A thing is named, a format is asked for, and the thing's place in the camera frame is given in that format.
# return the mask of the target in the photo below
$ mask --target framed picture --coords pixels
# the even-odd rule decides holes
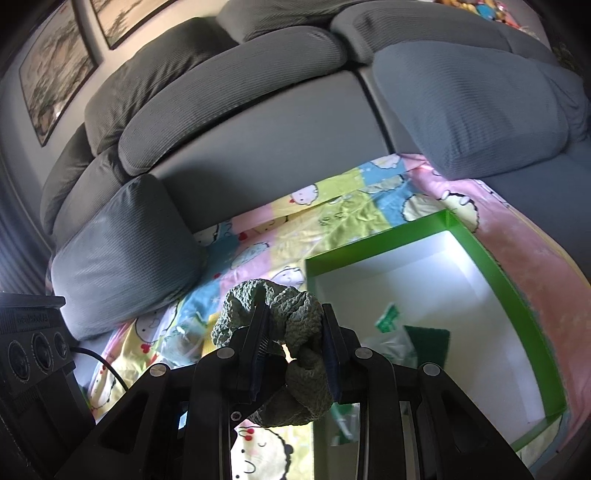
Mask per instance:
[[[109,48],[116,48],[137,28],[174,0],[90,0]]]
[[[22,94],[41,146],[95,70],[72,0],[53,14],[19,69]]]

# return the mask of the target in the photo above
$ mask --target wall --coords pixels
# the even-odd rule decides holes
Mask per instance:
[[[38,223],[41,189],[74,130],[84,121],[84,108],[105,79],[143,45],[192,17],[216,15],[226,0],[177,0],[137,29],[118,48],[110,50],[90,0],[73,0],[80,23],[99,67],[62,114],[45,147],[40,147],[22,95],[18,69],[41,25],[15,57],[0,83],[0,149],[6,168],[29,215]]]

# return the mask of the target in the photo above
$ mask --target pink fabric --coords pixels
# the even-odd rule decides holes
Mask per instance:
[[[478,210],[477,239],[536,312],[566,389],[571,413],[568,441],[591,414],[589,282],[553,240],[487,185],[477,180],[447,181],[426,160],[417,160],[415,156],[405,163],[424,193],[436,199],[455,193],[473,201]]]

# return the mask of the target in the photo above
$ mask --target cartoon print bedsheet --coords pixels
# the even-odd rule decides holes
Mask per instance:
[[[591,372],[583,362],[585,345],[591,341],[589,283],[557,244],[485,184],[445,181],[422,155],[394,154],[367,162],[196,233],[208,257],[199,285],[172,305],[120,327],[103,355],[132,384],[152,363],[167,361],[159,346],[167,332],[176,332],[175,326],[198,322],[211,328],[225,293],[238,283],[266,278],[305,289],[306,258],[444,207],[475,233],[538,315],[568,391],[568,434],[575,432],[591,412]],[[111,373],[97,368],[89,391],[95,417],[104,415],[122,394]],[[556,421],[519,453],[524,462],[531,465],[551,444],[564,439],[565,429],[559,435],[559,425]],[[251,480],[258,475],[269,480],[313,477],[310,425],[270,433],[257,428],[246,426],[241,442],[254,438],[253,433],[279,436],[290,445],[286,452],[294,450],[286,453],[287,469],[276,477],[281,469],[259,458],[266,450],[240,448],[242,452],[232,452],[233,468],[244,460],[256,467],[257,475],[249,469],[237,475]]]

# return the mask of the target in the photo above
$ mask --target cartoon character print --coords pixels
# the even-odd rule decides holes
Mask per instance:
[[[285,267],[279,273],[273,275],[271,281],[286,287],[300,288],[306,281],[306,277],[302,270],[297,267]]]
[[[443,192],[440,201],[448,210],[455,213],[472,233],[476,232],[479,222],[478,208],[469,196],[446,190]]]
[[[287,222],[287,217],[283,216],[283,217],[275,218],[275,219],[271,220],[270,222],[262,223],[259,226],[254,227],[253,230],[256,233],[265,233],[265,232],[268,232],[269,230],[273,230],[273,229],[283,225],[286,222]]]
[[[443,210],[443,206],[437,200],[429,195],[416,193],[404,202],[402,216],[407,222],[412,222],[440,210]]]
[[[400,162],[400,157],[396,154],[388,155],[387,157],[376,158],[372,160],[373,163],[378,168],[396,168],[398,167],[398,163]]]
[[[370,195],[375,195],[376,193],[395,190],[398,187],[400,187],[400,185],[402,185],[403,183],[404,178],[402,177],[402,175],[395,175],[394,177],[391,177],[389,179],[385,179],[377,183],[374,183],[373,185],[363,187],[362,189],[359,189],[359,191],[369,193]]]
[[[107,371],[107,372],[101,372],[100,375],[96,376],[95,379],[95,384],[93,386],[94,389],[97,389],[99,387],[100,384],[100,378],[102,375],[109,375],[111,377],[111,383],[109,385],[108,388],[104,388],[103,391],[100,393],[99,398],[96,399],[96,402],[91,401],[90,402],[90,410],[92,411],[93,414],[97,413],[98,410],[102,409],[103,407],[106,407],[107,405],[109,405],[111,403],[111,397],[113,396],[113,389],[118,385],[117,379],[113,376],[113,374],[111,374],[111,372]]]
[[[232,265],[230,266],[230,268],[232,270],[235,270],[238,267],[243,266],[245,263],[250,262],[250,260],[259,256],[261,253],[263,253],[268,248],[269,248],[269,244],[267,242],[259,242],[259,243],[256,243],[256,244],[253,244],[253,245],[247,247],[245,250],[240,252],[236,256],[236,258],[234,258],[234,261],[232,262]]]
[[[141,349],[148,353],[156,341],[170,328],[177,314],[178,302],[153,310],[138,317],[134,323],[135,334],[142,340]]]
[[[208,247],[217,240],[219,235],[219,225],[214,225],[205,230],[201,230],[193,235],[193,238],[197,241],[197,244],[201,247]]]
[[[443,206],[451,210],[468,227],[471,232],[478,228],[478,208],[474,201],[461,193],[443,192],[438,200],[429,195],[415,194],[404,202],[402,216],[407,222],[443,210]]]
[[[236,480],[285,480],[294,449],[275,432],[245,423],[230,451],[232,478]]]
[[[318,187],[316,184],[308,185],[290,195],[290,203],[297,203],[298,205],[312,205],[318,198]]]

